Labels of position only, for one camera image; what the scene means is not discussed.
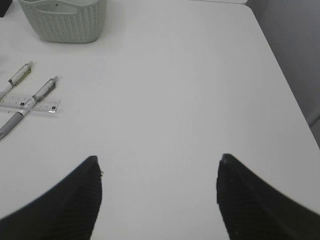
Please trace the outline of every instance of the wall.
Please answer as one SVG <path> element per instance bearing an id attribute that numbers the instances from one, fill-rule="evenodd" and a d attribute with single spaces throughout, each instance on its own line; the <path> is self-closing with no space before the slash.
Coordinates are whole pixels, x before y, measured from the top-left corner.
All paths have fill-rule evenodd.
<path id="1" fill-rule="evenodd" d="M 249 0 L 309 125 L 320 115 L 320 1 Z M 320 145 L 320 121 L 311 126 Z"/>

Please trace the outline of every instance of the white desk surface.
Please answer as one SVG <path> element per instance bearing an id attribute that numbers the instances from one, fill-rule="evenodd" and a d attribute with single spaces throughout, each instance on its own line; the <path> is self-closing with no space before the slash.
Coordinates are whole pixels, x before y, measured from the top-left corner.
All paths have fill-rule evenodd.
<path id="1" fill-rule="evenodd" d="M 96 42 L 59 44 L 39 40 L 15 1 L 0 29 L 1 81 L 33 60 L 13 92 L 60 75 L 50 96 L 62 99 L 59 114 L 32 112 L 1 140 L 0 217 L 97 155 L 92 240 L 226 240 L 223 153 L 320 213 L 318 146 L 246 6 L 110 0 Z"/>
<path id="2" fill-rule="evenodd" d="M 200 2 L 214 2 L 214 3 L 226 3 L 226 4 L 247 4 L 248 0 L 190 0 Z"/>

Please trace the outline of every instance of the white basket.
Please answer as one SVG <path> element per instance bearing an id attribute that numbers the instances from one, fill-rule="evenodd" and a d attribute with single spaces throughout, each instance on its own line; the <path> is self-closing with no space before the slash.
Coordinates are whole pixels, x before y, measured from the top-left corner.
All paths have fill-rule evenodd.
<path id="1" fill-rule="evenodd" d="M 44 41 L 90 43 L 99 37 L 105 22 L 107 0 L 19 2 L 32 28 Z"/>

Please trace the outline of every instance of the clear plastic ruler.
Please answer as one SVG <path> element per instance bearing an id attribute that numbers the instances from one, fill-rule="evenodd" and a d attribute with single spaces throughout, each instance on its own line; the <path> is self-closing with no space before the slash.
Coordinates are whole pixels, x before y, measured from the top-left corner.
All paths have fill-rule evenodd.
<path id="1" fill-rule="evenodd" d="M 35 106 L 31 107 L 29 106 L 30 103 L 27 103 L 31 98 L 32 96 L 24 94 L 6 94 L 0 98 L 0 107 L 9 109 L 25 109 L 43 113 L 56 113 L 61 101 L 56 98 L 44 97 L 40 99 Z"/>

